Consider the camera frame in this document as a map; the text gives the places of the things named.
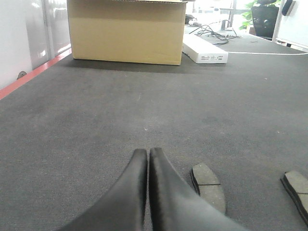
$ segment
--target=desk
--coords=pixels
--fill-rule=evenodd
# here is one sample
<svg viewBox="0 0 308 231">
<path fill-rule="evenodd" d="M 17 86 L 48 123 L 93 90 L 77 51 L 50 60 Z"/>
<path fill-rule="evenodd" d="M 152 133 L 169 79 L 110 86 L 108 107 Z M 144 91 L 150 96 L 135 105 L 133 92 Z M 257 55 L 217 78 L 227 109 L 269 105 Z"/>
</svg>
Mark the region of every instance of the desk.
<svg viewBox="0 0 308 231">
<path fill-rule="evenodd" d="M 227 51 L 299 53 L 245 36 Z M 0 101 L 0 230 L 55 230 L 161 146 L 190 182 L 205 162 L 227 215 L 253 231 L 306 230 L 279 179 L 308 176 L 308 55 L 230 53 L 181 66 L 68 56 Z M 151 230 L 147 207 L 145 230 Z"/>
</svg>

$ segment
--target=cable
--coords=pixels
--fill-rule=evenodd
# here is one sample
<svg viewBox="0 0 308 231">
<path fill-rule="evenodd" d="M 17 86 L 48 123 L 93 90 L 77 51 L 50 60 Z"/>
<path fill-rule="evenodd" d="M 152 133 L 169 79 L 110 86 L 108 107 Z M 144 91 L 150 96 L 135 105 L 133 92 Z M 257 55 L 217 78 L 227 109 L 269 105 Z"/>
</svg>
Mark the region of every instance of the cable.
<svg viewBox="0 0 308 231">
<path fill-rule="evenodd" d="M 190 34 L 194 33 L 195 31 L 197 31 L 195 33 L 196 36 L 202 36 L 202 35 L 205 35 L 207 34 L 208 36 L 211 35 L 211 36 L 214 36 L 216 38 L 218 38 L 219 40 L 221 40 L 222 42 L 217 42 L 217 43 L 214 43 L 213 45 L 224 45 L 224 44 L 227 44 L 229 42 L 230 39 L 235 39 L 235 38 L 241 38 L 242 36 L 238 36 L 237 33 L 235 32 L 235 30 L 233 29 L 232 27 L 232 31 L 234 32 L 235 36 L 233 35 L 222 35 L 220 33 L 217 33 L 215 32 L 209 25 L 211 24 L 214 24 L 214 23 L 220 23 L 221 21 L 219 22 L 213 22 L 213 23 L 210 23 L 208 25 L 201 25 L 199 26 L 198 28 L 196 28 L 195 30 L 193 30 L 192 32 L 190 32 Z"/>
</svg>

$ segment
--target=green leaves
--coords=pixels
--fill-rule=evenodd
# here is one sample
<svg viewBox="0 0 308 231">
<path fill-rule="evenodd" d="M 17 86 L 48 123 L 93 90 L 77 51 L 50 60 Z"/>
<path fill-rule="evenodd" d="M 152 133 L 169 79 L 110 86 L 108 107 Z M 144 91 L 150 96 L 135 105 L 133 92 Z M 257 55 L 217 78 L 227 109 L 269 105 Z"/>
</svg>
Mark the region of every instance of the green leaves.
<svg viewBox="0 0 308 231">
<path fill-rule="evenodd" d="M 251 11 L 247 11 L 247 12 L 242 13 L 242 16 L 243 16 L 247 21 L 252 20 Z"/>
</svg>

